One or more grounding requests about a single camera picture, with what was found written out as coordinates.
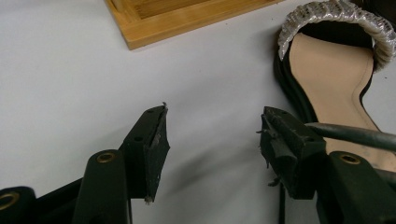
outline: white table surface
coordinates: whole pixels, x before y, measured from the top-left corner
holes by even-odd
[[[277,223],[275,174],[259,151],[265,105],[294,113],[273,76],[287,0],[128,50],[103,0],[0,3],[0,189],[36,196],[82,177],[140,115],[168,103],[171,145],[156,202],[134,223]],[[396,63],[363,102],[396,133]]]

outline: wire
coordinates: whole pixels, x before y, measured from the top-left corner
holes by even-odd
[[[377,147],[396,153],[396,135],[363,128],[326,123],[306,123],[306,127],[320,136]]]

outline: screw hole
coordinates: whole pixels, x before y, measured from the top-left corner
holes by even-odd
[[[351,156],[351,155],[341,155],[340,158],[342,161],[349,163],[349,164],[356,165],[356,164],[361,163],[361,160],[359,160],[358,158]]]
[[[112,152],[105,152],[105,153],[103,153],[103,154],[100,154],[100,155],[96,158],[96,160],[97,160],[98,162],[101,162],[101,163],[106,163],[106,162],[113,161],[115,158],[116,158],[116,155],[115,155],[114,153],[112,153]]]
[[[18,201],[20,194],[17,192],[9,192],[0,196],[0,211],[9,208]]]

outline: black sandal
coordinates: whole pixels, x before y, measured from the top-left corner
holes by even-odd
[[[361,104],[378,72],[396,56],[391,24],[344,1],[297,7],[282,26],[275,72],[305,122],[378,131]],[[326,139],[327,153],[347,151],[396,173],[395,154]]]

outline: rhinestone strap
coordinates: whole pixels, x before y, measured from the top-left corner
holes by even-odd
[[[298,6],[289,13],[282,25],[277,44],[279,58],[283,60],[289,48],[289,42],[298,31],[308,23],[320,21],[344,21],[357,23],[375,41],[375,71],[384,68],[396,58],[396,34],[390,23],[371,12],[364,11],[356,5],[342,0],[329,2],[311,2]]]

